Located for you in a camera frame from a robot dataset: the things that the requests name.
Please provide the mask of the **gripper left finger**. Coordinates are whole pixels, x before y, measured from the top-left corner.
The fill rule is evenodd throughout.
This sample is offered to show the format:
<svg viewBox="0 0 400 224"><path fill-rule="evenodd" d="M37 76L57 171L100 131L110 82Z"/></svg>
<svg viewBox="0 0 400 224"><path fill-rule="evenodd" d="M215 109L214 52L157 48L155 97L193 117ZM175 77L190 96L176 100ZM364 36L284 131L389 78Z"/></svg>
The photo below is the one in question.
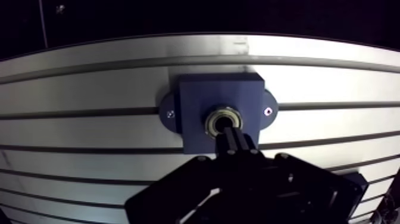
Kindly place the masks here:
<svg viewBox="0 0 400 224"><path fill-rule="evenodd" d="M124 204L129 223L177 223L210 195L227 185L228 160L238 151L238 130L227 127L217 135L217 157L198 155L188 160Z"/></svg>

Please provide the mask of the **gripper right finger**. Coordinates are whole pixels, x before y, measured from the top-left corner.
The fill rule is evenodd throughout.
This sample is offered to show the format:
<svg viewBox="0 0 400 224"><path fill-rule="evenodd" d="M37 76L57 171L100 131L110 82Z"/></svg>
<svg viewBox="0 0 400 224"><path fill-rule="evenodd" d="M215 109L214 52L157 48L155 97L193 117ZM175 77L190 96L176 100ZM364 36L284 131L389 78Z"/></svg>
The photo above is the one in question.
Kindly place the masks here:
<svg viewBox="0 0 400 224"><path fill-rule="evenodd" d="M338 175L288 153L265 157L252 139L233 130L234 176L267 223L348 223L368 189L358 173Z"/></svg>

